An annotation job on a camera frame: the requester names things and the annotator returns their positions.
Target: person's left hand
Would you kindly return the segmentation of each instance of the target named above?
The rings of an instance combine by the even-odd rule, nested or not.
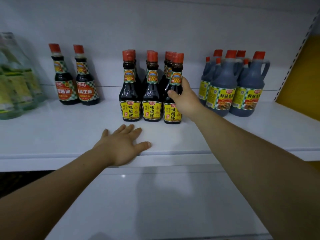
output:
[[[132,161],[138,154],[149,149],[151,143],[148,141],[133,145],[141,134],[142,129],[134,130],[134,125],[121,125],[113,134],[105,129],[101,139],[94,145],[92,152],[105,160],[105,166],[122,166]]]

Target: person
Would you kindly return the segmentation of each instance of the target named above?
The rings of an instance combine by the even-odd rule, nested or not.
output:
[[[197,125],[272,237],[320,239],[320,173],[293,154],[206,109],[185,78],[182,86],[181,95],[170,90],[169,96]],[[91,150],[1,198],[0,239],[45,239],[106,167],[125,165],[151,147],[150,142],[133,144],[141,132],[132,124],[121,125],[112,134],[105,129]]]

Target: person's right arm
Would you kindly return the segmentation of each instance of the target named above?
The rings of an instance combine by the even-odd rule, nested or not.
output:
[[[274,239],[320,239],[320,173],[293,154],[202,106],[188,81],[168,95],[199,128],[214,156]]]

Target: hand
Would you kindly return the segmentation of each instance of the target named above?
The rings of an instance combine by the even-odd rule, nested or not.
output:
[[[173,90],[168,90],[168,95],[174,100],[178,111],[193,120],[198,110],[204,107],[200,103],[198,96],[190,88],[190,84],[185,77],[182,77],[182,87],[183,92],[181,95],[178,95]]]
[[[133,124],[129,126],[123,124],[111,135],[105,129],[92,151],[106,160],[106,167],[125,165],[151,147],[151,143],[147,141],[133,145],[133,141],[139,137],[141,132],[141,128],[134,130]]]

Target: shelf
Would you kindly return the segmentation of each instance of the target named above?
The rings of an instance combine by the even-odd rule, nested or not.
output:
[[[251,117],[228,114],[225,118],[304,160],[319,158],[320,122],[280,104],[260,102]],[[0,121],[0,171],[57,169],[91,149],[104,128],[112,132],[121,124],[116,100],[94,106],[65,106],[49,100],[19,118]],[[134,125],[143,129],[137,142],[151,141],[153,146],[129,167],[218,163],[196,125],[186,117],[180,125],[163,120],[141,120]]]

